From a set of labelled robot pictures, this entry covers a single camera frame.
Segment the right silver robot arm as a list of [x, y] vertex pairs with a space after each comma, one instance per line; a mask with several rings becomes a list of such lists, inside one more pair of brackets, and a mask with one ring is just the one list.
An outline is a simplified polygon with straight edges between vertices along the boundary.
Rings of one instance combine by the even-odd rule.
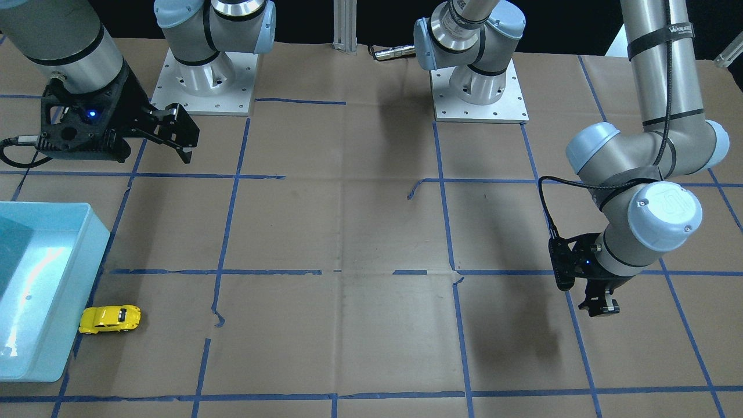
[[[128, 140], [142, 138], [188, 164], [200, 135], [196, 100], [234, 92], [236, 56], [270, 52], [275, 24], [271, 1], [3, 1], [2, 34], [46, 78], [38, 132], [3, 139], [3, 163], [123, 163]], [[167, 40], [170, 104], [145, 91], [117, 35]]]

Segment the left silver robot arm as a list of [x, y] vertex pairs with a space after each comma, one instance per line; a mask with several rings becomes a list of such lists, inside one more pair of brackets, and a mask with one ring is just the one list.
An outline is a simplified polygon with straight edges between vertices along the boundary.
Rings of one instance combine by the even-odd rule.
[[[615, 289], [695, 233], [701, 204], [672, 178], [713, 167], [730, 147], [722, 125], [704, 114], [685, 1], [623, 1], [621, 12], [643, 130], [625, 135], [598, 122], [566, 147], [578, 187], [608, 221], [603, 232], [566, 239], [547, 217], [557, 287], [585, 278], [579, 309], [592, 317], [618, 313]], [[425, 70], [454, 68], [457, 97], [490, 105], [524, 29], [523, 12], [507, 1], [446, 1], [416, 21], [414, 49]]]

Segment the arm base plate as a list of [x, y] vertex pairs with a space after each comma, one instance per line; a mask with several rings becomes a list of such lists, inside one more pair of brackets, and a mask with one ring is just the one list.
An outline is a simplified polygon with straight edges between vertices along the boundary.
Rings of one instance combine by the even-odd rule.
[[211, 63], [186, 66], [168, 51], [152, 104], [163, 109], [180, 103], [191, 116], [249, 116], [259, 58], [228, 51]]
[[520, 124], [530, 120], [513, 61], [489, 77], [468, 66], [430, 71], [435, 120]]

